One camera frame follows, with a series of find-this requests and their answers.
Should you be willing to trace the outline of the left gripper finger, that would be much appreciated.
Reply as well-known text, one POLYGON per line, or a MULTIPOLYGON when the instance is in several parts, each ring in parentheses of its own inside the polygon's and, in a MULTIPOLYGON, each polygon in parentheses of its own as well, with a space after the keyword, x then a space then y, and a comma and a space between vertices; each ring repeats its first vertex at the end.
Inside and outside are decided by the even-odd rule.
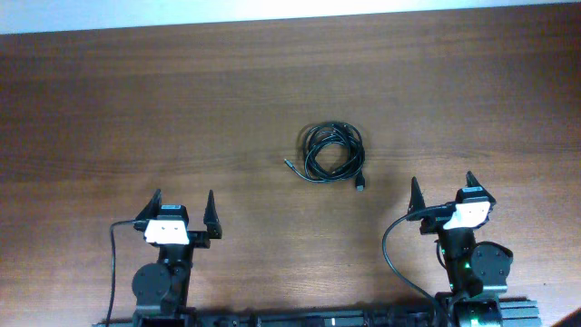
POLYGON ((162 190, 157 189, 153 193, 151 200, 144 206, 144 208, 135 217, 136 221, 147 221, 154 219, 162 205, 162 190))
POLYGON ((210 239, 222 238, 222 225, 217 214, 213 190, 210 190, 208 194, 203 223, 207 228, 210 239))

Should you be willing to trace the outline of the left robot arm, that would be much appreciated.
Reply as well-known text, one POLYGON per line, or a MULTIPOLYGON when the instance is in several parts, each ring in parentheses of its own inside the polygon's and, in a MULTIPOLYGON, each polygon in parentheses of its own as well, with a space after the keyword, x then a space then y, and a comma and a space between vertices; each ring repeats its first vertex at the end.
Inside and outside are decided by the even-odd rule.
POLYGON ((208 193, 202 221, 204 231, 189 230, 187 208, 163 204, 160 190, 136 216, 133 228, 143 233, 143 239, 159 253, 154 263, 145 264, 133 277, 134 326, 196 324, 195 310, 187 306, 193 252, 208 249, 212 240, 222 238, 213 191, 208 193))

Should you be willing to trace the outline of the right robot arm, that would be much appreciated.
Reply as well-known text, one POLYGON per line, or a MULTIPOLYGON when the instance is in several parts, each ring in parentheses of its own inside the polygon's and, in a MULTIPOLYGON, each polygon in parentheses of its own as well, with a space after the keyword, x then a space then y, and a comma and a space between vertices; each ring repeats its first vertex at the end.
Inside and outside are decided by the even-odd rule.
POLYGON ((422 235, 435 234, 439 259, 450 283, 449 293, 436 296, 449 325, 501 326, 499 295, 507 291, 513 253, 492 242, 477 242, 496 199, 471 172, 453 201, 426 206, 416 178, 411 179, 408 213, 420 221, 422 235))

